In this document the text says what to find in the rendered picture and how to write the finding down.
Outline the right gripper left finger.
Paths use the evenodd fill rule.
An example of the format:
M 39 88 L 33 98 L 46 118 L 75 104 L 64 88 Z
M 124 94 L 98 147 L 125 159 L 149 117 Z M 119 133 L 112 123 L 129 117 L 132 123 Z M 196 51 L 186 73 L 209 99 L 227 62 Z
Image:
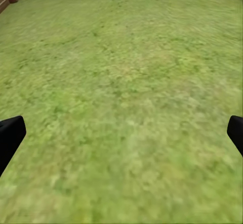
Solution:
M 25 136 L 26 127 L 22 116 L 0 121 L 0 176 Z

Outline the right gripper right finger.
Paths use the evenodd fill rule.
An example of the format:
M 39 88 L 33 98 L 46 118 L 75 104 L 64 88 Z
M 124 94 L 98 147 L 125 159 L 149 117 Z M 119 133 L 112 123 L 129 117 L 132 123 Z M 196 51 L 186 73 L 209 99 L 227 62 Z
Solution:
M 227 134 L 243 156 L 243 117 L 234 115 L 230 117 Z

